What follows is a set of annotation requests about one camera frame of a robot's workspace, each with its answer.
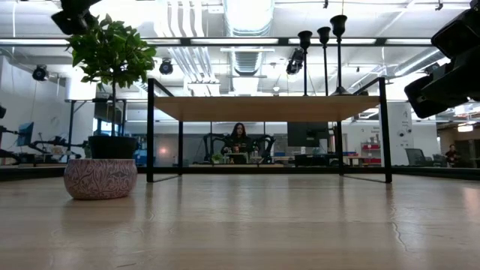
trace black camera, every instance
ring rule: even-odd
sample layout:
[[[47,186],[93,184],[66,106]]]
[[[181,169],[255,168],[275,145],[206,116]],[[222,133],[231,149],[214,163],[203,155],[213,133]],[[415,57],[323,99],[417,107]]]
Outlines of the black camera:
[[[476,82],[480,63],[479,1],[471,1],[470,7],[431,39],[431,43],[451,59],[450,63],[430,70],[428,76],[405,87],[405,94],[420,118],[441,113],[469,99],[480,101],[480,87]]]
[[[39,64],[37,65],[37,68],[33,70],[33,73],[31,74],[33,77],[33,80],[36,80],[38,82],[45,82],[48,80],[50,74],[47,71],[47,66],[44,64]]]
[[[286,73],[289,75],[295,75],[303,68],[303,49],[295,48],[295,51],[290,57],[288,61],[288,65],[286,66]]]
[[[52,15],[52,20],[66,35],[83,35],[93,26],[95,18],[89,8],[101,0],[61,0],[63,11]]]
[[[170,75],[173,72],[172,59],[164,58],[162,59],[162,64],[160,65],[160,73],[163,75]]]
[[[7,113],[7,108],[3,107],[0,104],[0,119],[3,119],[5,117],[5,113]]]

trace small plant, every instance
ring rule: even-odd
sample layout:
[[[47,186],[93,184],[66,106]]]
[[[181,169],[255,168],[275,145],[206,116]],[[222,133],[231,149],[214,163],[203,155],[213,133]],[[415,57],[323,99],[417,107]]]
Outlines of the small plant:
[[[144,83],[147,71],[155,67],[153,56],[155,48],[150,47],[131,26],[124,22],[112,21],[107,14],[86,34],[75,34],[67,39],[69,48],[73,49],[72,65],[79,64],[86,74],[83,83],[104,83],[112,85],[112,136],[115,136],[116,85],[130,87],[137,80]]]
[[[222,158],[224,158],[224,156],[222,154],[214,154],[211,156],[211,160],[212,161],[217,161],[217,162],[220,162],[222,160]]]

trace woman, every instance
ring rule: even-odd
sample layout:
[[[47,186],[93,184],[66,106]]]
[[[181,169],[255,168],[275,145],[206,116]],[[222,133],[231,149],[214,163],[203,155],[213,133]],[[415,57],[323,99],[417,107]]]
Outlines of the woman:
[[[245,130],[245,126],[242,123],[235,124],[233,128],[232,134],[230,135],[230,139],[232,142],[232,147],[229,148],[225,145],[222,149],[222,154],[227,152],[232,153],[248,153],[251,152],[251,138],[247,136],[247,131]]]

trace potted plant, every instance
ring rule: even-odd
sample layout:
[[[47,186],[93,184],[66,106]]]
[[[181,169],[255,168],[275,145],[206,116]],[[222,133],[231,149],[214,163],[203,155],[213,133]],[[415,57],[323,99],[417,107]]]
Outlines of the potted plant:
[[[155,48],[143,41],[136,29],[113,21],[108,14],[101,22],[94,18],[86,34],[72,35],[67,41],[68,48],[73,49],[72,65],[79,65],[85,73],[82,82],[112,86],[112,133],[88,138],[92,158],[132,159],[137,141],[115,134],[116,87],[130,87],[138,80],[146,82],[147,71],[155,67]]]
[[[219,164],[222,158],[224,158],[222,154],[214,154],[211,156],[211,160],[213,161],[214,164]]]

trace pink ceramic pot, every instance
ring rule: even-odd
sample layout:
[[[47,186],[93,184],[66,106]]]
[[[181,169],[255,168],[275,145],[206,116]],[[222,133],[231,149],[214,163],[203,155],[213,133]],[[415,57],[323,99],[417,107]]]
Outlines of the pink ceramic pot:
[[[127,196],[137,183],[135,160],[70,160],[64,183],[78,200],[105,200]]]

